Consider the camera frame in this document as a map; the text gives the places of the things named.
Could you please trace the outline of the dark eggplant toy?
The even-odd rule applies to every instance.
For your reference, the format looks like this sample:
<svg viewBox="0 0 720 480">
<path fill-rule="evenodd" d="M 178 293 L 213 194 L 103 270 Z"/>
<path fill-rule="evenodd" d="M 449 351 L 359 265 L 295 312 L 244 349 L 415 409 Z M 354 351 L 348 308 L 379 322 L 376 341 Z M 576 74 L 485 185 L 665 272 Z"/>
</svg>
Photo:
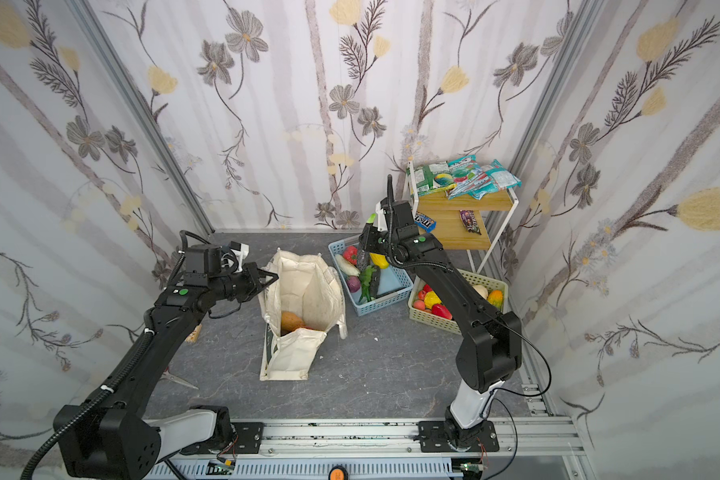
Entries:
<svg viewBox="0 0 720 480">
<path fill-rule="evenodd" d="M 357 268 L 365 270 L 371 263 L 370 254 L 376 242 L 378 229 L 376 227 L 377 214 L 373 213 L 366 221 L 363 230 L 358 237 Z"/>
</svg>

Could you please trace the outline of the canvas tote bag floral print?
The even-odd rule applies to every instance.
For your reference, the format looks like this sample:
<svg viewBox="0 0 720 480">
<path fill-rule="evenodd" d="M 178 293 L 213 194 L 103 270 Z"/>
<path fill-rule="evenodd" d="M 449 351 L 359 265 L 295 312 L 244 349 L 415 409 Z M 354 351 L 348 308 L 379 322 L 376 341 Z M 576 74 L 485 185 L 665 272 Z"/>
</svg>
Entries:
<svg viewBox="0 0 720 480">
<path fill-rule="evenodd" d="M 298 255 L 279 250 L 265 267 L 279 279 L 258 296 L 266 324 L 262 381 L 306 380 L 312 363 L 331 329 L 347 337 L 346 307 L 336 268 L 321 255 Z M 299 315 L 306 323 L 280 335 L 283 311 Z"/>
</svg>

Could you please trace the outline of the orange brown potato toy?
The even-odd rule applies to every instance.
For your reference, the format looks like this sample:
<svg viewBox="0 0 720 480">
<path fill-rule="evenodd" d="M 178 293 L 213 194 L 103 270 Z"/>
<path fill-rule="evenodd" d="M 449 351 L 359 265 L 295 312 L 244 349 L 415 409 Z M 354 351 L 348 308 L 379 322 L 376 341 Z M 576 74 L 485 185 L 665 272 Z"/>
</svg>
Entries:
<svg viewBox="0 0 720 480">
<path fill-rule="evenodd" d="M 305 321 L 297 314 L 289 311 L 281 313 L 280 335 L 284 336 L 300 328 L 305 328 Z"/>
</svg>

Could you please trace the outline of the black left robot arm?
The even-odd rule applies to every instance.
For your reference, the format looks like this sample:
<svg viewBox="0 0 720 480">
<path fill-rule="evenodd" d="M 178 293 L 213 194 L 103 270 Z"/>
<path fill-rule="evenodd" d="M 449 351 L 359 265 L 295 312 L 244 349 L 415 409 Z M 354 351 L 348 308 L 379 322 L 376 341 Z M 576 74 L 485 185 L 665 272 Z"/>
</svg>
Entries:
<svg viewBox="0 0 720 480">
<path fill-rule="evenodd" d="M 164 458 L 183 449 L 220 450 L 234 438 L 225 407 L 194 408 L 169 422 L 143 415 L 152 392 L 189 334 L 222 300 L 245 303 L 277 281 L 253 262 L 199 284 L 179 275 L 144 315 L 144 329 L 115 369 L 79 405 L 56 415 L 54 441 L 69 475 L 142 479 Z"/>
</svg>

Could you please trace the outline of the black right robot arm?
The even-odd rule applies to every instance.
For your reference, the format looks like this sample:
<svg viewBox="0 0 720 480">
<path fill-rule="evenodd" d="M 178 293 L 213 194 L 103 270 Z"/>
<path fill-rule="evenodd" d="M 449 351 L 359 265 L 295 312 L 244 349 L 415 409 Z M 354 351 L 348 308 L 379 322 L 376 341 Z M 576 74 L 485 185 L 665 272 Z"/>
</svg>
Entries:
<svg viewBox="0 0 720 480">
<path fill-rule="evenodd" d="M 456 354 L 461 384 L 444 416 L 444 435 L 454 450 L 466 450 L 485 431 L 483 424 L 499 389 L 522 365 L 519 318 L 483 298 L 453 266 L 444 246 L 421 233 L 406 201 L 380 201 L 376 218 L 359 236 L 361 249 L 382 254 L 401 269 L 412 270 L 445 305 L 462 342 Z"/>
</svg>

